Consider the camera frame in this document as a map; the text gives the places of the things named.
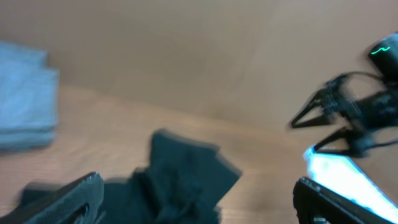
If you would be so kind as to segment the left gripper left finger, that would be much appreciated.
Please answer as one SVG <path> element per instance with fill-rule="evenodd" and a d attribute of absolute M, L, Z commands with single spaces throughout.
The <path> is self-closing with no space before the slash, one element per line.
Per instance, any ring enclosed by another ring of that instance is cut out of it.
<path fill-rule="evenodd" d="M 91 172 L 13 210 L 1 217 L 1 224 L 94 223 L 103 195 L 104 180 Z"/>

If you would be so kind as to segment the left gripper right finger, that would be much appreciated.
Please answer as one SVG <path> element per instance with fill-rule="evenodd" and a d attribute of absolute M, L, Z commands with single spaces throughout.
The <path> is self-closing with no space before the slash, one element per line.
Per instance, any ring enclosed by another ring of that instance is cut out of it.
<path fill-rule="evenodd" d="M 296 181 L 293 206 L 300 224 L 392 224 L 308 177 Z"/>

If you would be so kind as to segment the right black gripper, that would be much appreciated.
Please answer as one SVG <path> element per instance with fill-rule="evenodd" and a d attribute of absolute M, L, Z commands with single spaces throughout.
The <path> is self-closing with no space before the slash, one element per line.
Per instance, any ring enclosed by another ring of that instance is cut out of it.
<path fill-rule="evenodd" d="M 377 143 L 373 134 L 380 129 L 397 126 L 397 89 L 388 88 L 360 100 L 346 96 L 344 88 L 349 75 L 340 75 L 316 91 L 290 120 L 292 129 L 327 126 L 335 122 L 333 112 L 340 114 L 350 127 L 331 133 L 314 145 L 319 153 L 342 156 L 363 156 L 369 149 L 397 144 L 397 140 Z M 347 149 L 328 147 L 343 141 Z"/>

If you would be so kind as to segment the black t-shirt with logo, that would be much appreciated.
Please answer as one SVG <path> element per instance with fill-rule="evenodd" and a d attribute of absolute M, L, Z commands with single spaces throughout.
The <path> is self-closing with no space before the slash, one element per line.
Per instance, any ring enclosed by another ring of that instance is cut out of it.
<path fill-rule="evenodd" d="M 161 129 L 151 137 L 147 167 L 135 169 L 127 179 L 104 180 L 94 223 L 218 223 L 218 202 L 240 176 L 217 146 Z M 31 183 L 17 208 L 56 190 Z"/>

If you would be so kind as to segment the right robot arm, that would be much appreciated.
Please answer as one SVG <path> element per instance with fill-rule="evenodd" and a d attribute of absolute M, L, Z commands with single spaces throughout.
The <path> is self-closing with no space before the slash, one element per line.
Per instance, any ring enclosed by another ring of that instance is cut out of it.
<path fill-rule="evenodd" d="M 373 138 L 377 131 L 397 126 L 397 34 L 376 42 L 369 49 L 368 59 L 380 75 L 352 71 L 328 80 L 290 121 L 292 129 L 331 125 L 335 123 L 336 115 L 348 122 L 347 126 L 316 143 L 313 146 L 315 152 L 364 157 L 370 149 L 397 144 L 396 140 L 380 143 Z M 345 83 L 354 75 L 373 78 L 384 90 L 354 100 L 345 88 Z"/>

